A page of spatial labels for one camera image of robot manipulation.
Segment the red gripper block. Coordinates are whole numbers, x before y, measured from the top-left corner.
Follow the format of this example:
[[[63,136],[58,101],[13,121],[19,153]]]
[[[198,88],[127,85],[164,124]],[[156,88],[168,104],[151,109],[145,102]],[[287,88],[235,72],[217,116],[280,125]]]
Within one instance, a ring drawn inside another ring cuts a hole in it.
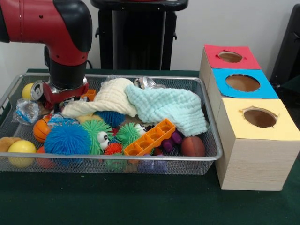
[[[43,92],[45,96],[44,107],[46,109],[52,109],[54,112],[60,111],[60,103],[74,97],[80,97],[85,94],[89,89],[89,83],[87,81],[83,81],[83,85],[81,85],[77,89],[73,90],[62,90],[53,86],[49,81],[43,83]]]

